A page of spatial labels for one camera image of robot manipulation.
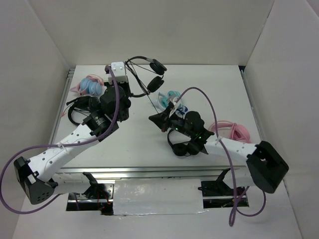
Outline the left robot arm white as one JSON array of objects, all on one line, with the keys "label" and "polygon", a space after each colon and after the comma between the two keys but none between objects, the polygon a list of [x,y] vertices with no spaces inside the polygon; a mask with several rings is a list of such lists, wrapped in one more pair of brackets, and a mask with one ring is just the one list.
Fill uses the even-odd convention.
[{"label": "left robot arm white", "polygon": [[19,157],[14,161],[18,182],[31,204],[40,204],[54,194],[78,193],[91,199],[103,192],[104,186],[89,172],[66,175],[57,172],[83,151],[114,133],[119,128],[118,122],[129,118],[131,95],[127,82],[118,83],[117,87],[107,84],[96,110],[56,147],[48,147],[29,159]]}]

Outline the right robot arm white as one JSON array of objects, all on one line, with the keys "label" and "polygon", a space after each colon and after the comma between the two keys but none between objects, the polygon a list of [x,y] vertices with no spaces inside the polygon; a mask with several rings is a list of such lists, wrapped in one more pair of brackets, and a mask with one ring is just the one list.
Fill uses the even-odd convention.
[{"label": "right robot arm white", "polygon": [[234,174],[239,187],[255,185],[262,191],[273,194],[289,170],[287,163],[269,142],[253,144],[219,138],[204,127],[204,120],[198,112],[187,112],[181,118],[164,111],[150,116],[149,120],[163,132],[176,131],[190,138],[182,143],[169,142],[176,156],[213,154],[229,156],[232,160],[245,164],[245,169],[236,170]]}]

